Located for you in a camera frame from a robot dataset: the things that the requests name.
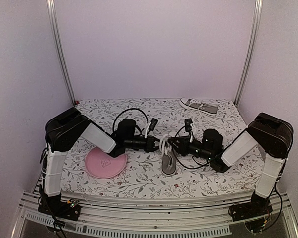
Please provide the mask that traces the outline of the grey sneaker with red sole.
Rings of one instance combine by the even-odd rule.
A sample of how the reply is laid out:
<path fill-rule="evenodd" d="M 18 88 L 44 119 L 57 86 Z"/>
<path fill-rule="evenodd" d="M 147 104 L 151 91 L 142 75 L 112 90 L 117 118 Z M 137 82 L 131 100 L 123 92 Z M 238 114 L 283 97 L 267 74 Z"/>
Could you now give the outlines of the grey sneaker with red sole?
<path fill-rule="evenodd" d="M 161 170 L 162 173 L 166 176 L 172 176 L 176 172 L 176 155 L 173 152 L 173 149 L 171 151 L 165 151 L 165 140 L 166 138 L 171 138 L 170 134 L 165 134 L 162 136 L 161 140 L 163 141 L 162 146 L 159 147 L 161 149 L 161 155 L 162 155 L 162 164 L 161 164 Z"/>

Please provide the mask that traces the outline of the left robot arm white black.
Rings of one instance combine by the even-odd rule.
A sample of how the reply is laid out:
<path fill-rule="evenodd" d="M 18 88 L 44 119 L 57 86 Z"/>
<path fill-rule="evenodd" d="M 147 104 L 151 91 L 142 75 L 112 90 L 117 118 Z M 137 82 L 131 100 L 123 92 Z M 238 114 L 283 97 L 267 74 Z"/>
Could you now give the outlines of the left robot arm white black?
<path fill-rule="evenodd" d="M 65 157 L 79 138 L 94 144 L 105 155 L 117 158 L 126 149 L 154 152 L 159 141 L 150 132 L 154 130 L 158 120 L 147 120 L 144 129 L 135 135 L 138 128 L 132 119 L 122 120 L 107 133 L 94 121 L 83 115 L 76 107 L 71 107 L 52 118 L 45 125 L 46 147 L 42 151 L 42 182 L 39 187 L 41 201 L 38 211 L 51 215 L 54 220 L 63 218 L 78 221 L 81 206 L 79 201 L 71 199 L 61 201 L 61 175 Z"/>

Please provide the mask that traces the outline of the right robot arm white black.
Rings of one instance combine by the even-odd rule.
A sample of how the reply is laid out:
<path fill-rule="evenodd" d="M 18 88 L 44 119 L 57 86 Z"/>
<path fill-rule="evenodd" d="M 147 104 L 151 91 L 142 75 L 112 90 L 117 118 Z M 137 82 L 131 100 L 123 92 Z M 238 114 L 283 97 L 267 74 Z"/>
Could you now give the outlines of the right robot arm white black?
<path fill-rule="evenodd" d="M 246 129 L 223 148 L 223 137 L 217 130 L 205 130 L 199 141 L 194 138 L 191 125 L 191 119 L 186 119 L 184 127 L 188 135 L 167 138 L 162 142 L 162 152 L 203 158 L 206 160 L 204 166 L 224 173 L 252 149 L 260 147 L 265 153 L 265 159 L 258 185 L 251 200 L 230 206 L 229 214 L 234 221 L 270 214 L 270 195 L 276 188 L 288 159 L 293 144 L 293 127 L 286 121 L 259 113 Z"/>

